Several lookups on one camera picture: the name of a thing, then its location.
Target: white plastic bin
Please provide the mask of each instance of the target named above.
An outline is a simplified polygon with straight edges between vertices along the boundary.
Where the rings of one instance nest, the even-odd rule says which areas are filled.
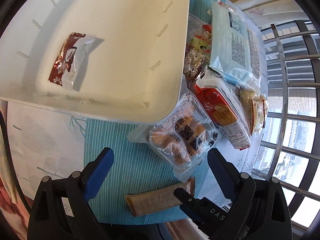
[[[0,39],[0,98],[155,123],[180,92],[189,0],[28,0]],[[71,32],[95,35],[79,91],[48,82]]]

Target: bolt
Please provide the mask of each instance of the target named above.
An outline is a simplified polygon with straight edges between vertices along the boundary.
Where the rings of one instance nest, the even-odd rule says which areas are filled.
[[[79,176],[80,176],[80,172],[79,171],[74,171],[72,174],[71,174],[71,176],[73,177],[73,178],[78,178]]]
[[[279,179],[277,179],[276,177],[272,177],[271,180],[272,180],[273,183],[278,183],[279,182]]]
[[[242,173],[240,174],[240,176],[241,176],[241,178],[243,178],[243,179],[248,179],[248,178],[249,178],[249,174],[248,174],[248,173],[245,173],[245,172],[242,172]]]
[[[44,177],[42,178],[42,181],[43,181],[43,182],[47,182],[49,179],[50,179],[49,176],[44,176]]]

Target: table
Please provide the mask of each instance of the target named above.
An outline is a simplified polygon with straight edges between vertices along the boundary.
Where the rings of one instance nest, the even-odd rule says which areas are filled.
[[[211,16],[207,14],[209,8],[210,0],[190,0],[190,13],[208,23],[211,22]],[[125,195],[178,182],[171,167],[146,144],[130,143],[126,139],[135,127],[133,124],[100,121],[9,102],[8,134],[23,192],[33,198],[43,176],[50,175],[54,179],[67,177],[74,170],[82,170],[104,147],[110,147],[115,153],[114,165],[97,197],[89,203],[99,222],[135,225],[186,218],[179,207],[137,218],[131,215]],[[254,141],[259,146],[259,137]],[[258,151],[256,147],[238,151],[224,139],[218,148],[240,171],[251,172]],[[211,199],[213,197],[223,205],[228,200],[221,195],[210,172],[204,161],[193,173],[196,178],[195,196],[209,194]],[[203,187],[204,182],[211,191]]]

